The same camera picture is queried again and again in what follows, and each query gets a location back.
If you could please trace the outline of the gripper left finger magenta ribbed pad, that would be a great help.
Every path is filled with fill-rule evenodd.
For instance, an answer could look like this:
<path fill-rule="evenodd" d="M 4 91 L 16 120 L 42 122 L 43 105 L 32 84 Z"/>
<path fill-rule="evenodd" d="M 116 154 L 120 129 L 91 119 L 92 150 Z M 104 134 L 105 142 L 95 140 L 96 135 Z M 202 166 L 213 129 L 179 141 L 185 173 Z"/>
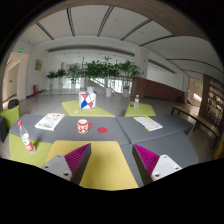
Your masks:
<path fill-rule="evenodd" d="M 91 144 L 88 143 L 66 155 L 57 154 L 42 169 L 79 185 L 91 153 Z"/>

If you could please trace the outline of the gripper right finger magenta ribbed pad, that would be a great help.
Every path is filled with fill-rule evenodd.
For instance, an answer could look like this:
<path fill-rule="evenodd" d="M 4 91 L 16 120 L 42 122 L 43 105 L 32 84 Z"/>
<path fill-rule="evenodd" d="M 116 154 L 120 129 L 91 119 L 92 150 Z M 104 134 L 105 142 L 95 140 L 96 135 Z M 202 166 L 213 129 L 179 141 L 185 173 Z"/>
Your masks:
<path fill-rule="evenodd" d="M 133 145 L 132 154 L 144 185 L 181 170 L 168 155 L 159 156 L 137 144 Z"/>

